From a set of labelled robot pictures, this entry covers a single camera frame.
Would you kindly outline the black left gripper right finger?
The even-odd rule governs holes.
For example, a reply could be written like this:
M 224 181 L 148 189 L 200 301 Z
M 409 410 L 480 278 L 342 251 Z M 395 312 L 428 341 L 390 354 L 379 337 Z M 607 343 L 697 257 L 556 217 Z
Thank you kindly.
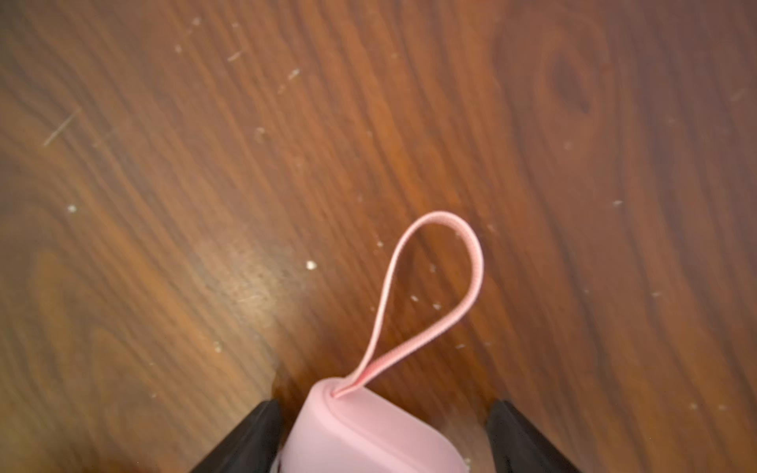
M 580 473 L 511 402 L 493 403 L 486 433 L 497 473 Z

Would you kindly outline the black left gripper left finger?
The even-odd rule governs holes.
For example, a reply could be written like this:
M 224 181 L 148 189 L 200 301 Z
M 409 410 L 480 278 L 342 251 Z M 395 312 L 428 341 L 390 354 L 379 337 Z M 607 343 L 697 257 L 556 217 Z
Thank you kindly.
M 278 453 L 282 429 L 278 401 L 261 402 L 191 473 L 268 473 Z

